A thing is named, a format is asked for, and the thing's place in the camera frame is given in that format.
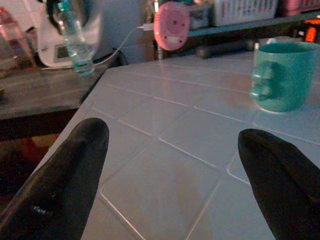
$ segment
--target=ceramic mug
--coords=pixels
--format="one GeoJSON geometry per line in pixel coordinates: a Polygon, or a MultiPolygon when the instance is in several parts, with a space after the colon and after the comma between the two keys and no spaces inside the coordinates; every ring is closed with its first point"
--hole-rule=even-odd
{"type": "Polygon", "coordinates": [[[320,45],[277,42],[256,50],[250,97],[263,109],[289,112],[308,97],[320,55],[320,45]]]}

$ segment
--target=pink timer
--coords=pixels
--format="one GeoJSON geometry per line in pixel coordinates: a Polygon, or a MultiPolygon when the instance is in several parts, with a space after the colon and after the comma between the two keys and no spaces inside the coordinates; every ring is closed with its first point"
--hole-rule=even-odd
{"type": "Polygon", "coordinates": [[[186,6],[169,1],[162,4],[155,15],[154,37],[163,49],[177,50],[187,41],[189,27],[190,16],[186,6]]]}

